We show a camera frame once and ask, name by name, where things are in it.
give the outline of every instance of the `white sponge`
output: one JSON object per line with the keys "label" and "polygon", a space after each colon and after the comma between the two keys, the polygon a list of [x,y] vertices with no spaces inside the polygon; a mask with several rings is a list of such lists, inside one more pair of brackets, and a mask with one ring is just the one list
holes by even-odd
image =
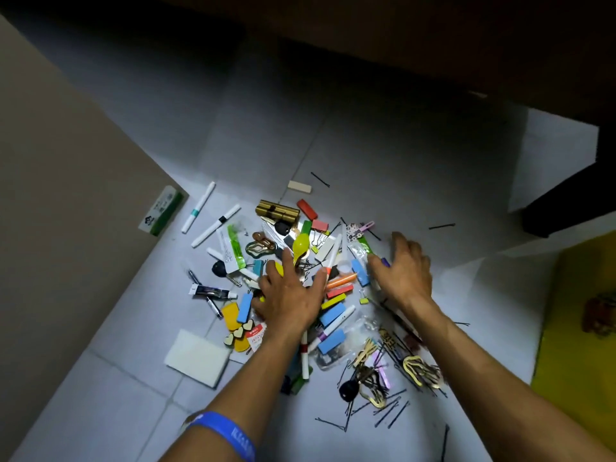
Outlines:
{"label": "white sponge", "polygon": [[173,347],[165,357],[165,365],[215,388],[230,354],[230,349],[215,346],[195,334],[180,329]]}

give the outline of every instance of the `blue wristband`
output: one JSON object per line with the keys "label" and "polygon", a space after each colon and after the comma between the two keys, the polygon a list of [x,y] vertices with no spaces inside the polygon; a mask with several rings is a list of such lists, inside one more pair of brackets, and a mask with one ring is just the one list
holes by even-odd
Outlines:
{"label": "blue wristband", "polygon": [[197,416],[188,426],[201,425],[216,431],[225,438],[239,456],[246,462],[254,462],[254,445],[244,432],[226,416],[216,412],[205,412]]}

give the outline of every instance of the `blue eraser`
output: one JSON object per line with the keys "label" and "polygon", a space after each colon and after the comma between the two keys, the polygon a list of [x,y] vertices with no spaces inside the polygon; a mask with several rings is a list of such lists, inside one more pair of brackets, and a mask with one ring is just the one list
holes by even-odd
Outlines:
{"label": "blue eraser", "polygon": [[263,274],[263,265],[264,264],[265,264],[265,261],[262,261],[260,259],[255,259],[254,260],[254,265],[252,266],[252,272],[254,272],[259,277],[261,277],[261,275]]}
{"label": "blue eraser", "polygon": [[368,273],[362,266],[362,263],[357,259],[354,259],[350,262],[351,267],[353,268],[353,272],[357,272],[357,280],[359,285],[362,287],[366,287],[370,283],[370,278],[368,277]]}
{"label": "blue eraser", "polygon": [[326,328],[331,324],[334,319],[344,313],[345,309],[346,308],[344,307],[344,303],[340,302],[337,305],[329,308],[325,313],[323,313],[323,315],[319,318],[319,321],[321,321],[323,327]]}
{"label": "blue eraser", "polygon": [[250,302],[252,301],[252,292],[245,294],[242,297],[242,303],[240,303],[240,312],[237,315],[237,322],[240,324],[248,321],[248,315],[250,314]]}
{"label": "blue eraser", "polygon": [[336,329],[333,333],[327,337],[326,340],[319,344],[319,350],[321,353],[325,355],[334,347],[338,347],[340,344],[344,342],[346,336],[344,335],[344,331],[342,329]]}

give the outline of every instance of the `person's right hand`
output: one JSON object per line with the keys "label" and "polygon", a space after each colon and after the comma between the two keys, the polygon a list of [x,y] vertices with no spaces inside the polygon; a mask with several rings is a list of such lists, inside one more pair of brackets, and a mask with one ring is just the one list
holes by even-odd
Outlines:
{"label": "person's right hand", "polygon": [[392,233],[394,262],[385,266],[378,256],[368,255],[368,266],[388,298],[393,298],[409,319],[432,301],[430,258],[424,256],[419,243],[407,240],[400,232]]}

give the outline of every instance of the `pink eraser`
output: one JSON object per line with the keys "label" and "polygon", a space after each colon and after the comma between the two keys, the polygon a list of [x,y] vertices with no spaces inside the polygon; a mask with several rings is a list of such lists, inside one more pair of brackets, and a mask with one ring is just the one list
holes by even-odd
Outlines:
{"label": "pink eraser", "polygon": [[324,232],[327,230],[327,227],[329,227],[329,224],[326,224],[325,222],[322,222],[320,220],[313,220],[312,221],[312,228],[314,228],[314,230],[318,230],[320,232]]}
{"label": "pink eraser", "polygon": [[343,285],[342,287],[335,288],[334,290],[330,290],[327,292],[327,298],[332,299],[337,297],[341,293],[347,293],[353,290],[353,284],[348,283],[347,285]]}

